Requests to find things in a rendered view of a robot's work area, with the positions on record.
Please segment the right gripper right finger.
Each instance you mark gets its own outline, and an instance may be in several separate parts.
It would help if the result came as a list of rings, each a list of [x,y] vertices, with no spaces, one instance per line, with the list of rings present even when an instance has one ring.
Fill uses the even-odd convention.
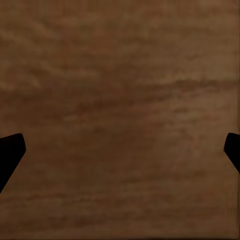
[[[240,173],[240,135],[228,133],[224,151]]]

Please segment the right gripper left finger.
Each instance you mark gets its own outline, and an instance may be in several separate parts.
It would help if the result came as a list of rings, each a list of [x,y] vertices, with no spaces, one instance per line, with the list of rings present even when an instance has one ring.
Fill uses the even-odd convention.
[[[22,133],[0,138],[0,193],[26,153]]]

